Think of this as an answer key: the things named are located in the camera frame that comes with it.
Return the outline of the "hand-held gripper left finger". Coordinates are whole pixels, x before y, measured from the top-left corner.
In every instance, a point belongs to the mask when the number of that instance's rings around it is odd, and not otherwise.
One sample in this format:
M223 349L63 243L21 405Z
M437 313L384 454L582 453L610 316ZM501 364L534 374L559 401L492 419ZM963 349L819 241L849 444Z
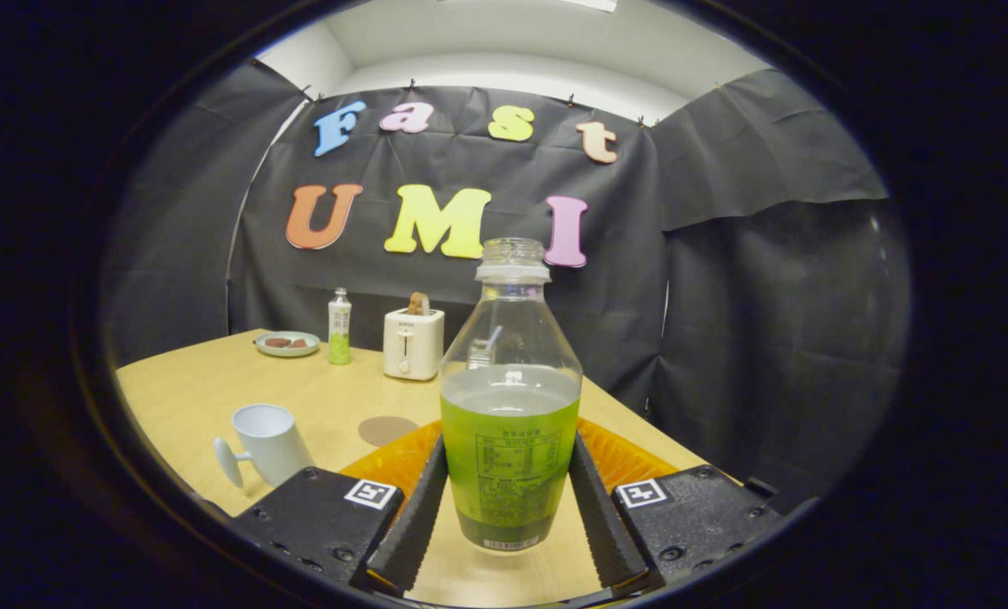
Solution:
M446 479L442 421L434 421L337 473L303 468L229 523L316 582L399 597L418 578Z

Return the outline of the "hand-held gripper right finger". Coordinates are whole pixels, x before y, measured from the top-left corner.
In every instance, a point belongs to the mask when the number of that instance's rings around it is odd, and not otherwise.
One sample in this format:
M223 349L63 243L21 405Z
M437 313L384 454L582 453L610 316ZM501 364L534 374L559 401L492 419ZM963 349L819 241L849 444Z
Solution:
M569 468L600 584L613 593L685 585L785 523L762 486L713 465L671 465L580 420Z

